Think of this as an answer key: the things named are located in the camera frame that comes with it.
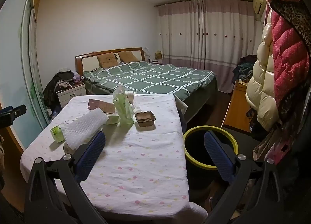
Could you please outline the small green plastic cup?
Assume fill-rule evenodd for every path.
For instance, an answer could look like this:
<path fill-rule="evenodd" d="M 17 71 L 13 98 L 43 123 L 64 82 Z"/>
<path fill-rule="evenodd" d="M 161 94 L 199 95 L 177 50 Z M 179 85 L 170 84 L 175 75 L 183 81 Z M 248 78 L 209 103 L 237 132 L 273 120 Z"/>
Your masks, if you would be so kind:
<path fill-rule="evenodd" d="M 50 129 L 50 133 L 56 143 L 61 143 L 65 140 L 63 136 L 63 131 L 60 126 L 52 127 Z"/>

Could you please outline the brown cardboard packet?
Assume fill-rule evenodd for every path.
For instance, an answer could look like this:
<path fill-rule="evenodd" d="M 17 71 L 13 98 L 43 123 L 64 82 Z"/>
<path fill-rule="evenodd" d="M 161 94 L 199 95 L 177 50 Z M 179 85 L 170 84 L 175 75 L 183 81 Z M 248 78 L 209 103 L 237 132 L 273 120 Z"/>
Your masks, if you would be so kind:
<path fill-rule="evenodd" d="M 96 108 L 100 108 L 104 113 L 114 114 L 115 106 L 112 103 L 108 103 L 101 100 L 89 99 L 87 108 L 89 110 L 94 110 Z"/>

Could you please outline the green transparent plastic bag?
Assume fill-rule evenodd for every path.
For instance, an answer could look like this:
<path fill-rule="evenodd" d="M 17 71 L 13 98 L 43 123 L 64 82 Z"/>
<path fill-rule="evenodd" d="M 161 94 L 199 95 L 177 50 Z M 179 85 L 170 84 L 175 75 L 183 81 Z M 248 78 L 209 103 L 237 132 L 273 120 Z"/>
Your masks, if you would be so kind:
<path fill-rule="evenodd" d="M 113 103 L 120 118 L 120 126 L 130 128 L 134 124 L 133 109 L 129 103 L 129 99 L 125 94 L 123 86 L 118 86 L 113 92 Z"/>

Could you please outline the brown foil tray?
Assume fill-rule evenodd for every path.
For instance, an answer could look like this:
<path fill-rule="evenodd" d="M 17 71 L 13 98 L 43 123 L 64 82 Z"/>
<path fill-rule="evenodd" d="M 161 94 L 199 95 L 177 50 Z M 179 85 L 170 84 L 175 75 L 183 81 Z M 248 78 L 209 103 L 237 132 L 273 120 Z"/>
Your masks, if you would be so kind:
<path fill-rule="evenodd" d="M 154 125 L 156 117 L 151 111 L 139 112 L 135 114 L 136 122 L 140 127 L 149 127 Z"/>

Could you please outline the white paper cup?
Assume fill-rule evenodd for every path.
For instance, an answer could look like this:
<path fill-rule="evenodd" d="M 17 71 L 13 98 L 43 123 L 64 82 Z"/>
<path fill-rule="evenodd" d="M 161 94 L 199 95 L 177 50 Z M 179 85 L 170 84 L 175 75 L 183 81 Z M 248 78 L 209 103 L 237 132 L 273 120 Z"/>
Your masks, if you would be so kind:
<path fill-rule="evenodd" d="M 125 91 L 125 95 L 128 98 L 128 101 L 132 104 L 134 101 L 134 92 L 133 91 Z"/>

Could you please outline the black bin yellow rim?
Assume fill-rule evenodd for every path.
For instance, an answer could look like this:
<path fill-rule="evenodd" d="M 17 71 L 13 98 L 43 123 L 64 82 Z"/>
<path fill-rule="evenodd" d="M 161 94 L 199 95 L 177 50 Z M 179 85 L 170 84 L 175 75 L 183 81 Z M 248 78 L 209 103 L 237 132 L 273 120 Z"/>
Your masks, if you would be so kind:
<path fill-rule="evenodd" d="M 238 153 L 238 143 L 226 130 L 215 126 L 197 126 L 189 129 L 184 135 L 184 152 L 190 190 L 203 190 L 219 176 L 216 166 L 204 146 L 204 135 L 211 131 L 222 144 L 231 147 Z"/>

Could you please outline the white nightstand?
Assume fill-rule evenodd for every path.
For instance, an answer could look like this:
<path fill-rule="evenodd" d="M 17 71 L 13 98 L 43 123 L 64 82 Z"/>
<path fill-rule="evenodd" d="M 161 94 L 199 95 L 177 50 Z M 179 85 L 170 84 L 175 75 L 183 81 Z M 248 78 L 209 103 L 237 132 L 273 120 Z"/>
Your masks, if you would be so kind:
<path fill-rule="evenodd" d="M 84 83 L 73 85 L 66 90 L 60 90 L 56 93 L 58 95 L 61 108 L 64 108 L 71 99 L 78 95 L 86 95 L 86 89 Z"/>

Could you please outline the cream puffer jacket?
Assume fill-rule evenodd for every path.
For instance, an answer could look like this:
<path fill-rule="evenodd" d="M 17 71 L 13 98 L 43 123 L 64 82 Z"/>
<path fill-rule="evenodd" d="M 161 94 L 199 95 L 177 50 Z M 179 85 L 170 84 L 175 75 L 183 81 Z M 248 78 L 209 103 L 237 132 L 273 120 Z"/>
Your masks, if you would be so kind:
<path fill-rule="evenodd" d="M 246 101 L 257 111 L 257 120 L 266 131 L 278 120 L 274 91 L 272 13 L 273 10 L 268 13 L 262 42 L 257 49 L 257 61 L 253 65 L 245 94 Z"/>

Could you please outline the clothes pile on cabinet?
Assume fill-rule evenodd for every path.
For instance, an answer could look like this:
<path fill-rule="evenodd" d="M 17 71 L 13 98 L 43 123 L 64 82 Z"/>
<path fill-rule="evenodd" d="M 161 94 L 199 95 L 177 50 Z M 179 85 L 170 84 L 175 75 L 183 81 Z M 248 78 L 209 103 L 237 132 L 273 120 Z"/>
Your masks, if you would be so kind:
<path fill-rule="evenodd" d="M 235 84 L 237 80 L 248 83 L 252 77 L 252 69 L 256 61 L 257 56 L 254 54 L 249 54 L 246 57 L 241 57 L 237 66 L 232 71 L 232 83 Z"/>

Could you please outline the wooden bed headboard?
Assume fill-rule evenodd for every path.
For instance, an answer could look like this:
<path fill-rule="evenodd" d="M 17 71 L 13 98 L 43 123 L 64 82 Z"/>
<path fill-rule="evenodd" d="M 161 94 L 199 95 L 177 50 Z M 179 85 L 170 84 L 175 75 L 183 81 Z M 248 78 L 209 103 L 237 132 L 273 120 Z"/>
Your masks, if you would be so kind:
<path fill-rule="evenodd" d="M 97 68 L 110 68 L 120 62 L 145 61 L 142 48 L 123 48 L 106 51 L 96 51 L 75 57 L 75 69 L 80 76 L 85 71 L 93 71 Z"/>

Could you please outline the green checked bed quilt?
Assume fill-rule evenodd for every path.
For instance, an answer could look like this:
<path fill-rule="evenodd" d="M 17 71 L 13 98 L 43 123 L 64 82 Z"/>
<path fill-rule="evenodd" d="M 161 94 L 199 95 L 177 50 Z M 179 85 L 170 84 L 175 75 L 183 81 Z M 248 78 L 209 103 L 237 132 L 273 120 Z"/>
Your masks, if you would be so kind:
<path fill-rule="evenodd" d="M 123 63 L 107 69 L 96 68 L 83 74 L 91 86 L 108 94 L 123 86 L 135 94 L 173 94 L 182 101 L 195 91 L 207 88 L 216 79 L 212 71 L 144 61 Z"/>

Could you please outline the brown pillow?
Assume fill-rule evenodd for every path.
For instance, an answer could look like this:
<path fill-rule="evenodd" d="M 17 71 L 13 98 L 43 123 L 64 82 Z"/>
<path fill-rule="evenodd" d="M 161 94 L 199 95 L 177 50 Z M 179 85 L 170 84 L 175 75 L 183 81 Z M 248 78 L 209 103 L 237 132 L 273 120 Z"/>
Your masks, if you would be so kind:
<path fill-rule="evenodd" d="M 131 51 L 118 52 L 120 61 L 123 63 L 139 62 L 139 59 L 134 56 Z"/>
<path fill-rule="evenodd" d="M 118 61 L 113 52 L 98 55 L 97 59 L 99 62 L 99 66 L 104 69 L 118 65 Z"/>

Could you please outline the brown right pillow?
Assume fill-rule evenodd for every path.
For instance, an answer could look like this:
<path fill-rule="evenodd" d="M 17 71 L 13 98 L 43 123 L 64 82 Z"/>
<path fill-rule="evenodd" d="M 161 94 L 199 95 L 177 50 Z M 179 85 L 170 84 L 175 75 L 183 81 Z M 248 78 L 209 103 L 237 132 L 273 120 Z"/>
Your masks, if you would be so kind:
<path fill-rule="evenodd" d="M 139 62 L 139 59 L 134 56 L 131 51 L 118 52 L 120 61 L 123 63 Z"/>

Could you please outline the pink white curtain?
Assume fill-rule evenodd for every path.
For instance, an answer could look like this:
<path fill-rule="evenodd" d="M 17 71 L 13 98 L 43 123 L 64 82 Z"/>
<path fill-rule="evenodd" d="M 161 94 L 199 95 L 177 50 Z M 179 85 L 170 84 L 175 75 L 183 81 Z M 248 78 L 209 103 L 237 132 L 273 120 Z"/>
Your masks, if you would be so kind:
<path fill-rule="evenodd" d="M 262 27 L 253 3 L 189 0 L 157 7 L 163 62 L 215 73 L 218 89 L 231 92 L 240 58 L 256 54 Z"/>

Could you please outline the red quilted jacket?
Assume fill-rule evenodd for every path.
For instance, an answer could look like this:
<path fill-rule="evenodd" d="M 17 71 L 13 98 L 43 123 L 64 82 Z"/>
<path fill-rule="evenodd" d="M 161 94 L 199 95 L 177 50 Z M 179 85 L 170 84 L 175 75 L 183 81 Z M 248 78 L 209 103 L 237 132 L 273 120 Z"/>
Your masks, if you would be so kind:
<path fill-rule="evenodd" d="M 303 32 L 310 30 L 303 0 L 268 0 L 272 9 L 274 91 L 277 107 L 309 71 L 308 48 Z"/>

